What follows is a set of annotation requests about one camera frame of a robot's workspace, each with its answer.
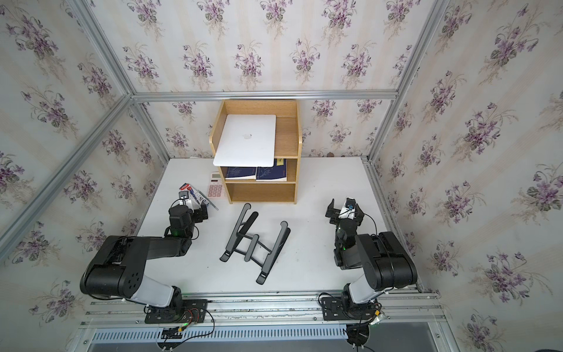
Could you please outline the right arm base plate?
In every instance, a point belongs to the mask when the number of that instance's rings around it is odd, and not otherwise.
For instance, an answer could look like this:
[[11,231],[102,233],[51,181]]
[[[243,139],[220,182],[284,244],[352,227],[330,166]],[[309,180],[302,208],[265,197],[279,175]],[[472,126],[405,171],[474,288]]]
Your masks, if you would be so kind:
[[372,322],[384,315],[378,302],[355,304],[342,297],[319,295],[318,304],[324,321]]

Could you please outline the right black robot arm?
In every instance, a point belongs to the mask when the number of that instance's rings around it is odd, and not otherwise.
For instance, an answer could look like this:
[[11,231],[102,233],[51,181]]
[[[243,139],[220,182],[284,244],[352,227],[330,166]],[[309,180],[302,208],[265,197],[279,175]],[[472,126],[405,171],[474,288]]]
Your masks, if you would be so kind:
[[390,231],[361,234],[359,227],[367,216],[355,199],[347,198],[341,208],[329,203],[325,217],[336,227],[334,261],[341,270],[360,268],[363,274],[343,288],[346,307],[360,307],[386,292],[414,285],[418,271],[397,236]]

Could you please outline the silver laptop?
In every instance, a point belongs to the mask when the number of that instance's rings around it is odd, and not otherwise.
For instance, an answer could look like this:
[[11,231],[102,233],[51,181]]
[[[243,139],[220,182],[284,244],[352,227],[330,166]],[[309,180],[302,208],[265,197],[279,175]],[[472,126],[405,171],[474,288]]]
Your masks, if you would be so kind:
[[213,164],[216,167],[272,167],[277,117],[228,114]]

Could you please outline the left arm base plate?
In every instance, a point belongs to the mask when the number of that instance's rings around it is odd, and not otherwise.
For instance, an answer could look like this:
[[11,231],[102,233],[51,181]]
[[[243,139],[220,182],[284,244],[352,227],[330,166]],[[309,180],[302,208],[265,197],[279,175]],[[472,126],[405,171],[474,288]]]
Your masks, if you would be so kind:
[[207,299],[183,300],[180,307],[157,308],[149,306],[145,310],[146,324],[199,324],[207,315]]

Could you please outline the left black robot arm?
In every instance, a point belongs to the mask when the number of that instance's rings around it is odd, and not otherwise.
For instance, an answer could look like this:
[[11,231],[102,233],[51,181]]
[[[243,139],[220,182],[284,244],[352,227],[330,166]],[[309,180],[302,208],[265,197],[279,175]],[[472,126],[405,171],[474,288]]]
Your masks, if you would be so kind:
[[169,226],[161,237],[107,237],[81,278],[81,292],[98,300],[125,299],[152,308],[180,309],[180,288],[145,275],[146,264],[149,260],[185,256],[196,224],[206,219],[206,205],[193,210],[177,204],[169,209]]

